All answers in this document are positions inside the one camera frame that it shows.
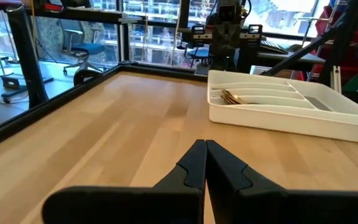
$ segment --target chair wheel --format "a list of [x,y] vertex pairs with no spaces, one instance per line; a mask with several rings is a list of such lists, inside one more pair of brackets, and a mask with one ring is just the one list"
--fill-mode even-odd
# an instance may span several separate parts
[[4,103],[7,104],[11,103],[11,100],[9,98],[3,98],[2,100],[4,101]]

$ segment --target white utensil tray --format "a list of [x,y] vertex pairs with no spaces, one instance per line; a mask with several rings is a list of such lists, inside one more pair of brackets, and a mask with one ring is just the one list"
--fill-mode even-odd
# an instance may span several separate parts
[[[256,104],[226,105],[221,90]],[[208,103],[217,123],[358,142],[358,104],[319,83],[210,70]]]

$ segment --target desk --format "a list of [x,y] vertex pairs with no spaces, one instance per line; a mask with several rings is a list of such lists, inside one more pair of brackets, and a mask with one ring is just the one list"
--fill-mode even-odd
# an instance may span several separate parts
[[[69,185],[153,186],[214,139],[288,189],[358,190],[358,143],[212,123],[206,84],[121,72],[0,143],[0,223]],[[205,223],[213,223],[206,196]]]
[[[189,51],[188,54],[193,57],[194,53],[195,50],[191,50]],[[243,61],[241,61],[241,64],[244,65],[244,68],[240,72],[250,73],[250,68],[252,65],[274,67],[276,64],[280,63],[282,60],[290,57],[291,55],[293,55],[293,52],[289,52],[287,54],[278,54],[273,52],[259,51],[257,58],[256,59],[250,58],[249,63],[245,63],[246,65],[244,65]],[[200,52],[197,51],[197,56],[200,58],[207,57],[208,50],[201,49]],[[234,61],[238,61],[238,58],[239,58],[239,51],[237,50],[234,56]],[[314,64],[324,64],[324,63],[325,63],[324,59],[319,58],[312,54],[307,54],[303,56],[301,59],[299,59],[292,66],[288,67],[287,69],[311,72]],[[197,74],[207,75],[209,66],[206,68],[204,66],[201,66],[200,68],[198,67],[197,69],[198,69]]]
[[[258,52],[258,65],[265,67],[273,67],[282,60],[293,55],[293,52],[288,54],[276,54],[271,52]],[[312,54],[307,54],[297,61],[294,65],[289,67],[291,70],[310,72],[314,64],[324,64],[325,60]]]

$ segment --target wooden tabletop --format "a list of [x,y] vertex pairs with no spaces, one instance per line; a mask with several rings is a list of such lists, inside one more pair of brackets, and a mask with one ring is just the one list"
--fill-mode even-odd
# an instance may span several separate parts
[[70,185],[151,187],[196,139],[288,189],[358,190],[358,143],[212,123],[206,94],[121,72],[0,143],[0,223],[41,223],[44,200]]

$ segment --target office chair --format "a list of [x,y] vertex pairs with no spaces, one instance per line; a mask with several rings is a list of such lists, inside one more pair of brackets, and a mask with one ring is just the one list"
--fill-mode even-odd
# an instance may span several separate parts
[[63,44],[62,53],[78,59],[78,63],[69,65],[63,68],[64,75],[67,75],[66,68],[79,67],[78,71],[82,69],[93,68],[98,72],[103,72],[100,68],[88,62],[90,55],[96,55],[104,52],[103,44],[96,44],[95,38],[98,31],[102,29],[92,28],[93,38],[92,43],[84,42],[84,28],[80,21],[72,21],[68,19],[60,19],[60,25],[63,29]]

